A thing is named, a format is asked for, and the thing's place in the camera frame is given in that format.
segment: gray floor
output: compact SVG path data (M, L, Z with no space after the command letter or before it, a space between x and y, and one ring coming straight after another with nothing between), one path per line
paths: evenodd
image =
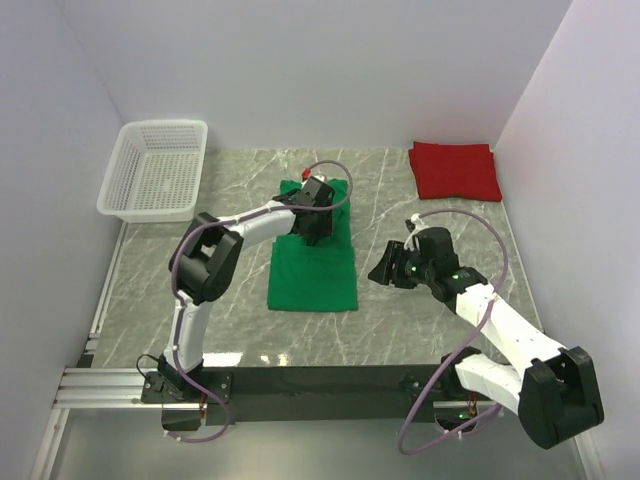
M369 150L242 150L209 153L198 211L236 214L258 207L277 193L284 178L299 178L316 159L340 159L355 179L352 236L356 251L360 309L348 313L290 313L266 306L271 246L244 252L234 281L214 306L205 337L208 364L247 366L439 363L470 330L434 300L426 287L399 290L366 278L388 240L404 240L404 220L416 212L455 206L488 219L505 237L511 272L502 296L539 326L502 204L460 199L417 198L407 152ZM342 178L335 167L321 173ZM450 229L463 264L488 277L501 268L497 244L484 226L461 215L442 214L432 225ZM132 367L141 353L159 354L173 315L167 262L185 224L131 225L95 355L95 367ZM498 353L483 338L476 346Z
M163 438L157 411L73 411L59 480L578 480L573 441L534 445L508 413L475 436L418 457L395 446L399 420L241 424L201 445ZM439 435L416 425L409 445Z

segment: white wall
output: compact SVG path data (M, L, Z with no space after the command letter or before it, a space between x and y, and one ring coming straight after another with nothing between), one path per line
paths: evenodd
M595 359L608 478L638 478L640 3L576 0L496 152L542 321Z
M123 119L210 145L495 143L570 0L58 0Z
M0 66L0 476L22 479L115 242L95 201L121 120L53 1L2 3Z

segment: perforated basket bottom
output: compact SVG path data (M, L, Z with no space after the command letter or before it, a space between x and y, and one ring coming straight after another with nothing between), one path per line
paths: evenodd
M197 153L147 154L133 208L187 208L195 195L198 158Z

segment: table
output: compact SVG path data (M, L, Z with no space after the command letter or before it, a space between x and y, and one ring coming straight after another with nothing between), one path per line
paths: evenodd
M258 207L278 192L281 179L299 179L318 159L338 159L352 172L352 236L360 308L344 313L269 311L266 305L270 242L241 256L234 280L215 304L204 339L210 365L391 365L439 363L470 331L431 297L429 289L382 287L367 280L388 240L404 240L404 220L416 212L464 208L486 218L505 238L511 267L501 295L540 328L524 271L501 203L462 199L419 200L406 150L279 149L208 152L197 211L214 216ZM340 177L340 169L319 172ZM430 225L447 227L461 264L487 278L501 269L493 236L470 217L439 214ZM99 324L93 367L132 367L141 353L164 349L173 318L168 261L187 223L129 225ZM493 359L484 338L474 345Z

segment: red cloth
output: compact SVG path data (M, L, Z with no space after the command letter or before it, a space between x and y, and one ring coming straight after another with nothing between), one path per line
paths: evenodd
M502 201L489 145L413 142L409 164L421 199L460 197Z

